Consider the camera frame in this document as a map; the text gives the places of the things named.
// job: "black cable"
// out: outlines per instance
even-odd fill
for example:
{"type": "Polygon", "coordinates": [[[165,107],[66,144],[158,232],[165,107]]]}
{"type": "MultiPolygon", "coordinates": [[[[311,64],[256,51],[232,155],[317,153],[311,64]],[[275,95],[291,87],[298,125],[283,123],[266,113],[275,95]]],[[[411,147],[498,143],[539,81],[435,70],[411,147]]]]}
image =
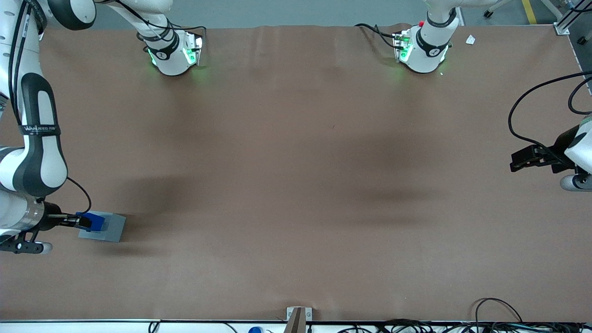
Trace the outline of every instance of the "black cable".
{"type": "Polygon", "coordinates": [[[21,4],[21,9],[18,12],[18,18],[17,18],[17,22],[14,28],[14,33],[12,34],[12,43],[10,45],[10,56],[8,58],[8,97],[10,98],[10,103],[12,105],[12,112],[14,112],[14,116],[17,118],[17,123],[18,125],[22,125],[21,123],[21,116],[18,114],[18,107],[15,103],[15,95],[16,92],[14,91],[15,88],[15,84],[13,82],[13,73],[12,73],[12,67],[14,66],[14,53],[17,50],[17,38],[18,38],[18,33],[21,29],[21,24],[22,24],[22,15],[25,13],[25,9],[27,8],[27,3],[25,1],[22,2],[21,4]]]}
{"type": "Polygon", "coordinates": [[[160,326],[160,322],[158,322],[158,321],[151,322],[150,325],[148,325],[148,333],[156,333],[156,330],[158,329],[159,326],[160,326]]]}
{"type": "Polygon", "coordinates": [[[67,177],[66,179],[67,179],[67,180],[69,180],[69,181],[71,181],[71,182],[72,182],[72,184],[74,184],[74,185],[78,186],[78,188],[80,188],[80,189],[81,189],[81,191],[82,191],[82,192],[84,193],[84,195],[86,196],[86,199],[88,200],[88,208],[87,208],[87,209],[86,209],[84,212],[82,212],[82,213],[80,213],[80,214],[76,214],[76,216],[82,216],[82,215],[84,215],[84,214],[88,213],[88,211],[89,211],[89,210],[92,208],[92,200],[91,200],[91,196],[89,196],[89,195],[88,195],[88,192],[86,192],[86,190],[84,189],[84,187],[82,187],[82,185],[78,184],[78,182],[77,182],[77,181],[73,180],[73,179],[72,179],[72,178],[70,178],[70,177],[67,177]]]}
{"type": "Polygon", "coordinates": [[[360,331],[362,331],[362,332],[366,332],[366,333],[374,333],[374,332],[370,331],[369,329],[366,329],[366,328],[364,328],[364,327],[357,327],[357,326],[354,326],[354,327],[352,327],[352,328],[346,328],[346,329],[342,329],[341,331],[339,331],[339,332],[337,332],[337,333],[349,333],[349,331],[351,331],[351,330],[353,330],[353,329],[355,329],[355,330],[360,330],[360,331]]]}
{"type": "Polygon", "coordinates": [[[545,85],[549,85],[555,82],[559,82],[559,81],[563,81],[566,79],[571,79],[571,78],[576,78],[578,76],[582,76],[582,75],[592,75],[592,71],[587,71],[587,72],[580,72],[580,73],[574,73],[574,74],[570,74],[570,75],[565,75],[565,76],[561,76],[559,78],[555,78],[552,80],[548,80],[545,81],[541,84],[537,84],[534,87],[532,87],[531,89],[529,89],[528,91],[526,91],[524,94],[522,94],[522,96],[520,96],[518,98],[518,100],[516,100],[516,102],[514,103],[514,106],[512,106],[512,109],[510,110],[510,113],[508,114],[508,129],[510,130],[510,133],[512,133],[513,136],[515,136],[516,138],[520,139],[520,140],[524,140],[530,143],[534,143],[535,145],[538,145],[539,147],[541,147],[542,149],[544,149],[545,151],[547,151],[547,153],[549,153],[551,156],[553,156],[555,159],[557,159],[557,161],[559,161],[561,164],[563,165],[568,165],[567,162],[565,162],[562,158],[560,158],[559,156],[557,156],[557,154],[555,154],[554,152],[552,152],[547,146],[543,145],[542,143],[531,139],[529,137],[526,136],[522,136],[519,135],[518,133],[516,133],[516,131],[514,131],[514,126],[512,126],[512,116],[514,115],[514,111],[516,110],[516,107],[518,106],[518,104],[520,104],[520,102],[531,92],[537,90],[540,87],[544,87],[545,85]]]}
{"type": "Polygon", "coordinates": [[[477,307],[475,308],[475,324],[477,325],[477,332],[479,331],[479,308],[481,307],[481,305],[483,305],[483,303],[487,302],[488,300],[494,300],[496,302],[503,303],[503,304],[507,305],[516,314],[518,320],[520,322],[524,322],[522,320],[522,317],[518,313],[518,311],[516,311],[516,309],[512,305],[510,305],[508,302],[506,302],[505,300],[499,299],[499,298],[495,298],[495,297],[486,297],[483,300],[481,300],[479,302],[479,304],[477,304],[477,307]]]}
{"type": "Polygon", "coordinates": [[[572,105],[573,101],[574,101],[574,97],[577,94],[577,92],[580,90],[580,88],[582,88],[583,86],[585,86],[588,82],[592,81],[592,76],[583,80],[582,82],[580,82],[580,84],[578,84],[574,90],[571,92],[569,99],[567,99],[567,107],[570,108],[570,111],[575,113],[575,114],[582,114],[582,115],[587,115],[587,114],[591,114],[592,111],[578,111],[576,109],[574,109],[574,106],[572,105]]]}
{"type": "Polygon", "coordinates": [[[373,28],[370,25],[367,25],[365,23],[358,23],[358,24],[355,25],[355,27],[368,28],[368,29],[372,30],[373,33],[378,34],[380,36],[380,38],[382,38],[382,41],[384,41],[387,45],[389,45],[393,49],[403,50],[403,47],[401,47],[401,46],[395,46],[395,45],[389,43],[388,40],[384,38],[384,37],[390,37],[390,38],[392,38],[392,34],[389,35],[389,34],[386,34],[386,33],[383,33],[382,31],[380,31],[380,29],[378,28],[378,24],[374,25],[374,28],[373,28]]]}
{"type": "Polygon", "coordinates": [[[226,326],[230,327],[230,329],[232,329],[234,331],[234,333],[238,333],[238,331],[236,331],[236,329],[234,327],[232,327],[230,324],[228,324],[227,322],[224,323],[226,326]]]}
{"type": "MultiPolygon", "coordinates": [[[[379,33],[378,31],[376,31],[376,29],[374,29],[374,27],[367,25],[365,23],[358,23],[358,24],[354,25],[354,27],[364,27],[364,28],[368,28],[368,29],[372,30],[375,34],[379,33]]],[[[392,35],[385,34],[385,33],[380,33],[380,34],[383,35],[384,37],[391,37],[392,38],[392,35]]]]}
{"type": "Polygon", "coordinates": [[[22,28],[21,43],[18,46],[17,61],[15,62],[15,65],[14,65],[14,87],[12,88],[12,90],[14,92],[14,104],[12,106],[13,107],[12,110],[14,111],[14,116],[17,118],[17,124],[19,126],[22,125],[22,120],[21,120],[21,116],[18,113],[18,72],[21,68],[22,52],[25,49],[25,41],[27,40],[27,30],[28,30],[29,20],[31,19],[31,10],[32,10],[32,7],[27,6],[26,17],[28,17],[28,18],[25,20],[25,26],[22,28]]]}
{"type": "Polygon", "coordinates": [[[122,3],[120,0],[115,0],[116,3],[120,4],[123,8],[125,8],[128,12],[130,12],[132,15],[134,15],[135,17],[139,18],[140,20],[142,20],[142,22],[151,25],[153,27],[157,27],[157,28],[161,28],[161,29],[172,29],[172,30],[193,30],[193,29],[203,29],[204,31],[207,30],[206,27],[204,27],[203,25],[198,25],[196,27],[181,27],[178,24],[173,24],[171,23],[171,25],[173,27],[161,27],[159,25],[153,24],[150,21],[148,21],[147,19],[143,18],[140,14],[138,14],[134,9],[132,9],[131,7],[129,7],[128,5],[122,3]]]}
{"type": "Polygon", "coordinates": [[[380,32],[380,29],[378,28],[378,25],[375,25],[374,28],[376,29],[376,31],[378,31],[378,35],[380,36],[380,38],[382,38],[382,40],[389,45],[390,47],[392,47],[393,49],[397,49],[397,50],[403,50],[404,47],[402,46],[395,46],[391,43],[388,42],[388,40],[386,38],[384,38],[384,36],[382,35],[382,32],[380,32]]]}
{"type": "Polygon", "coordinates": [[[579,12],[579,13],[582,13],[582,12],[592,12],[592,8],[589,8],[589,9],[576,9],[576,8],[571,8],[571,9],[570,9],[570,11],[572,11],[572,12],[579,12]]]}

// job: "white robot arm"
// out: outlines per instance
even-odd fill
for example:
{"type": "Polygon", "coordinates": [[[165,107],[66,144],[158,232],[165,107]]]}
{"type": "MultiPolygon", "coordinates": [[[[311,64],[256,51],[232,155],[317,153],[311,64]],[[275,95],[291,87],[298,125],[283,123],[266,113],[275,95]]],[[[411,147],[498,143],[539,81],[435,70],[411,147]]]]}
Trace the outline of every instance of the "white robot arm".
{"type": "MultiPolygon", "coordinates": [[[[179,75],[197,64],[201,36],[167,20],[172,0],[97,4],[107,4],[132,23],[163,74],[179,75]]],[[[0,9],[0,116],[10,103],[24,140],[23,147],[0,146],[0,251],[48,253],[51,244],[36,242],[39,231],[57,225],[88,228],[89,220],[44,201],[66,181],[67,166],[53,91],[39,63],[39,41],[48,17],[70,30],[92,26],[95,1],[0,0],[0,9]]]]}
{"type": "Polygon", "coordinates": [[[497,0],[424,0],[427,20],[397,36],[397,59],[418,73],[434,71],[444,61],[448,43],[459,24],[456,7],[489,6],[497,0]]]}

